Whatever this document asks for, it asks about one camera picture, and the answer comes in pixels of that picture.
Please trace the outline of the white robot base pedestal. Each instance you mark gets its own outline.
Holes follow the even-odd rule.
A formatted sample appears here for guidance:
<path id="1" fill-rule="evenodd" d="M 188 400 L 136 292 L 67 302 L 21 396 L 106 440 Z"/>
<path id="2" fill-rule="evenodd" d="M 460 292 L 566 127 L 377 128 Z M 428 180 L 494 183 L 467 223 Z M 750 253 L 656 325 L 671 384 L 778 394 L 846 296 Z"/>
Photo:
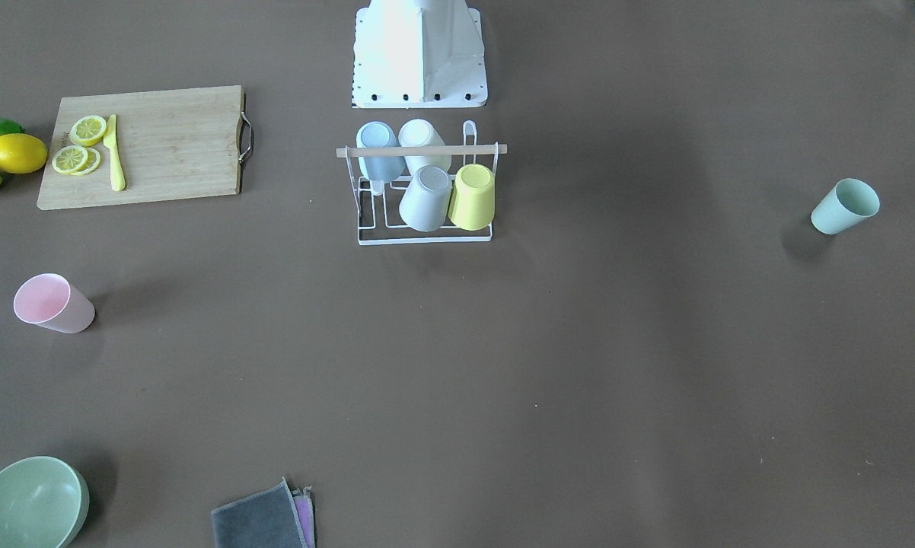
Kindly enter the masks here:
<path id="1" fill-rule="evenodd" d="M 351 107 L 488 103 L 482 17 L 464 1 L 371 1 L 355 14 Z"/>

